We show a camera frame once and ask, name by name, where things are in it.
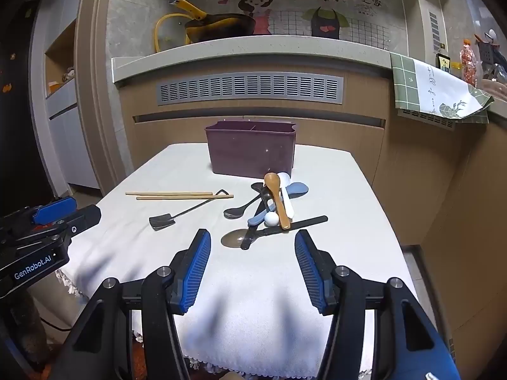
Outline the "black knife block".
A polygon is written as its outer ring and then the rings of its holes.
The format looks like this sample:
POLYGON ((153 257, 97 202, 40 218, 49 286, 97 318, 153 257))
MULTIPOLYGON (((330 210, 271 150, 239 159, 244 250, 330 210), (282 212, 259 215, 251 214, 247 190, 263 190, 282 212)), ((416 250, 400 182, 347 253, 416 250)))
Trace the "black knife block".
POLYGON ((479 35, 475 34, 475 41, 479 48, 479 59, 483 71, 483 78, 496 81, 498 75, 499 62, 497 61, 493 45, 485 41, 479 35))

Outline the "wooden spoon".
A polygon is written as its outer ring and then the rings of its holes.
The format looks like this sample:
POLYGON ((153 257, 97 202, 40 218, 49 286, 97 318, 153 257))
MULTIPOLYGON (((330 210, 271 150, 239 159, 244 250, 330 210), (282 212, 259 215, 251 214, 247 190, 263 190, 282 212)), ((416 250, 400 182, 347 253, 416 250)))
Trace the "wooden spoon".
POLYGON ((276 173, 267 173, 264 176, 265 186, 270 190, 276 211, 279 215, 279 224, 283 230, 291 228, 291 221, 285 212, 285 206, 280 197, 280 179, 276 173))

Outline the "yellow rimmed glass lid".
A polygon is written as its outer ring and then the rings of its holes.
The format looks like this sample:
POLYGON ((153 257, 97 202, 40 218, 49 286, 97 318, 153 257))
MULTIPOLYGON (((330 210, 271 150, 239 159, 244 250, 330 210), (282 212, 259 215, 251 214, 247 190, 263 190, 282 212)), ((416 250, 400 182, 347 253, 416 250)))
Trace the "yellow rimmed glass lid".
POLYGON ((162 16, 153 31, 155 53, 189 45, 191 40, 186 33, 186 23, 191 19, 192 17, 184 13, 170 13, 162 16))

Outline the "white tablecloth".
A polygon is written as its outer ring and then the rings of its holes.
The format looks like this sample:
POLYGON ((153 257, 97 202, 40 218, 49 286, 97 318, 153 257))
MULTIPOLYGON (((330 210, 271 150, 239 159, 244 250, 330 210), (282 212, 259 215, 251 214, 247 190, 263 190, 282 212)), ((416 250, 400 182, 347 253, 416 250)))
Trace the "white tablecloth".
MULTIPOLYGON (((362 278, 411 276, 380 202, 352 155, 299 145, 292 179, 308 186, 297 220, 325 216, 315 245, 362 278)), ((184 355, 200 363, 266 377, 314 377, 331 320, 311 304, 293 232, 240 237, 247 219, 227 208, 257 208, 252 179, 215 174, 204 144, 171 145, 129 175, 99 204, 98 225, 73 238, 64 275, 86 296, 108 277, 145 278, 210 233, 210 257, 195 303, 175 320, 184 355)))

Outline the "grey ventilation grille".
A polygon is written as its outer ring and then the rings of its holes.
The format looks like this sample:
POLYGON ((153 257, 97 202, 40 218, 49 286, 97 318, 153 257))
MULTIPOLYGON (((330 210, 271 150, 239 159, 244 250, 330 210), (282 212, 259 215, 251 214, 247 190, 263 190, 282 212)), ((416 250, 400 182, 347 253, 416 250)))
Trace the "grey ventilation grille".
POLYGON ((344 78, 300 72, 255 71, 170 79, 157 85, 157 105, 226 99, 285 99, 342 104, 344 78))

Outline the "green checked towel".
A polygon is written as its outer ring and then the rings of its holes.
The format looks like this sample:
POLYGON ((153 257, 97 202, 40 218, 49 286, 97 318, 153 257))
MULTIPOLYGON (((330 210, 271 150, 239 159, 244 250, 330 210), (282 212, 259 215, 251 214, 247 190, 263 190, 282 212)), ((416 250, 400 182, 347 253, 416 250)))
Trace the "green checked towel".
POLYGON ((392 52, 395 108, 460 124, 487 124, 491 94, 414 58, 392 52))

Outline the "purple utensil caddy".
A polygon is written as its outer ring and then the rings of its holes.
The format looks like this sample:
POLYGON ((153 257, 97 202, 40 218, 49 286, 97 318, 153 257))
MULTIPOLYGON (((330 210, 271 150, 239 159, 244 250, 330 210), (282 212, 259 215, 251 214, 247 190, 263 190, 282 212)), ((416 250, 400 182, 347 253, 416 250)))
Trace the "purple utensil caddy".
POLYGON ((216 174, 262 179, 294 166, 297 130, 293 122, 222 120, 205 128, 216 174))

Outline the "wooden chopstick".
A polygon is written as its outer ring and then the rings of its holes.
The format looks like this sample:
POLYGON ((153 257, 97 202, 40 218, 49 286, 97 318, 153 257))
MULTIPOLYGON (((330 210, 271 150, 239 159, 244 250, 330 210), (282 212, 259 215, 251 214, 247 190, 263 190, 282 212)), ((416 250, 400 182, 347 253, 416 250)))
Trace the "wooden chopstick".
POLYGON ((232 199, 233 194, 218 194, 218 195, 174 195, 174 196, 136 196, 136 200, 140 201, 157 201, 157 200, 216 200, 216 199, 232 199))
POLYGON ((127 196, 213 196, 213 192, 195 192, 195 191, 127 191, 127 196))

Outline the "orange snack bag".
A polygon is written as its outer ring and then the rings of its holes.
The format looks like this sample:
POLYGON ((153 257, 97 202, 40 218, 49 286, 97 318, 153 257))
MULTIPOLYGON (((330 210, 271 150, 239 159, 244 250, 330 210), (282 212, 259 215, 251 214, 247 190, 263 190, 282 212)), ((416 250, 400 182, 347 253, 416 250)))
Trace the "orange snack bag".
POLYGON ((460 51, 461 77, 467 84, 477 87, 477 62, 472 48, 472 42, 464 39, 460 51))

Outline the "yellow handled pan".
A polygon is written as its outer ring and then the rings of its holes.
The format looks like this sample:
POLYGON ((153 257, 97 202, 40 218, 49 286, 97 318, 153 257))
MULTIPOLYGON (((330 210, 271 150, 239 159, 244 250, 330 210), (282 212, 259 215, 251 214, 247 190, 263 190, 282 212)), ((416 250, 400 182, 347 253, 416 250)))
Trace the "yellow handled pan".
POLYGON ((169 0, 188 14, 185 24, 188 43, 244 37, 254 34, 255 19, 240 13, 208 14, 186 0, 169 0))

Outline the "blue ceramic spoon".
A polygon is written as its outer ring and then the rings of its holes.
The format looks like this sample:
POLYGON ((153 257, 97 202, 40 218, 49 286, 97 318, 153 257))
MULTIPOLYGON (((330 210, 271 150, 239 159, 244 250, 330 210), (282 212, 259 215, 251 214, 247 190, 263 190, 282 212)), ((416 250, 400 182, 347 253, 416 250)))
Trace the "blue ceramic spoon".
MULTIPOLYGON (((303 184, 301 182, 295 182, 295 183, 289 184, 287 186, 287 192, 288 192, 290 199, 297 198, 298 196, 303 196, 306 193, 308 193, 309 187, 306 184, 303 184)), ((267 213, 267 209, 264 208, 258 214, 255 214, 254 217, 250 218, 247 221, 247 224, 249 226, 256 226, 256 225, 261 224, 264 221, 266 213, 267 213)))

